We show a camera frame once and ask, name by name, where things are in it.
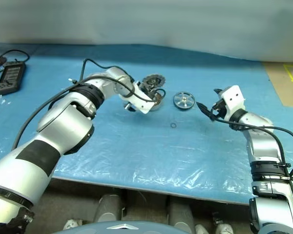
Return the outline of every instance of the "gear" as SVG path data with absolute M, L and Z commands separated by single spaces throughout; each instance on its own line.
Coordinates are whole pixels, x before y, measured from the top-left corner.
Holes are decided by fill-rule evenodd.
M 148 75 L 142 80 L 142 83 L 152 88 L 162 87 L 165 83 L 165 77 L 160 74 Z

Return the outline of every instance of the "robotic arm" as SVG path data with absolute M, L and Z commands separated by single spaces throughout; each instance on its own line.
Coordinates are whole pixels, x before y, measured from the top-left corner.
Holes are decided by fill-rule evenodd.
M 77 152 L 90 139 L 92 119 L 115 94 L 144 114 L 154 105 L 123 70 L 112 67 L 92 74 L 42 117 L 33 139 L 0 160 L 0 225 L 25 229 L 33 218 L 30 209 L 49 184 L 60 157 Z
M 272 122 L 245 110 L 245 99 L 239 86 L 215 89 L 215 92 L 220 99 L 211 111 L 201 103 L 197 105 L 211 120 L 229 123 L 231 128 L 243 131 L 247 140 L 252 192 L 257 196 L 250 199 L 252 231 L 293 234 L 293 178 L 287 171 L 290 165 L 282 159 L 275 138 L 267 133 L 273 132 L 273 129 L 245 129 L 247 125 L 272 127 Z

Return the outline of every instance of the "remote control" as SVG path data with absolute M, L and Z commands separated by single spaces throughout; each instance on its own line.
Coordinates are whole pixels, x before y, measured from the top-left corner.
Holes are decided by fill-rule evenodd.
M 21 87 L 21 79 L 25 71 L 25 62 L 7 62 L 0 77 L 0 94 L 16 92 Z

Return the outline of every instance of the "blue table cover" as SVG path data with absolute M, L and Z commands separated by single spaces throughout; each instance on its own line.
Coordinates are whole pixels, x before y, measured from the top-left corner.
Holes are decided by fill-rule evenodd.
M 31 55 L 21 89 L 0 96 L 0 159 L 9 153 L 24 121 L 78 79 L 84 58 L 118 65 L 136 80 L 149 74 L 166 77 L 163 106 L 144 115 L 123 108 L 118 96 L 106 100 L 94 119 L 95 132 L 77 153 L 63 156 L 54 177 L 86 183 L 155 191 L 200 199 L 248 203 L 251 173 L 246 140 L 222 123 L 212 123 L 197 106 L 180 111 L 174 94 L 192 93 L 211 107 L 214 88 L 239 85 L 248 111 L 293 130 L 293 108 L 281 104 L 260 62 L 149 45 L 0 44 L 0 53 L 23 49 Z M 24 56 L 10 54 L 9 59 Z M 89 63 L 85 75 L 101 72 Z M 35 135 L 44 109 L 21 138 Z M 293 139 L 278 133 L 286 159 L 293 165 Z

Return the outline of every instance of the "floor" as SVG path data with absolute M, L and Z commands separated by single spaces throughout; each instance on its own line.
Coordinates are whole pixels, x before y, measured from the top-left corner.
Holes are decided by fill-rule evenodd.
M 124 190 L 126 215 L 123 220 L 145 220 L 167 224 L 167 195 Z M 115 193 L 110 187 L 81 184 L 53 179 L 33 209 L 36 216 L 27 227 L 26 234 L 50 234 L 60 231 L 68 219 L 92 222 L 99 199 L 104 194 Z M 251 234 L 248 206 L 211 201 L 186 199 L 190 204 L 195 224 L 202 224 L 210 234 L 215 226 L 212 212 L 218 211 L 235 234 Z

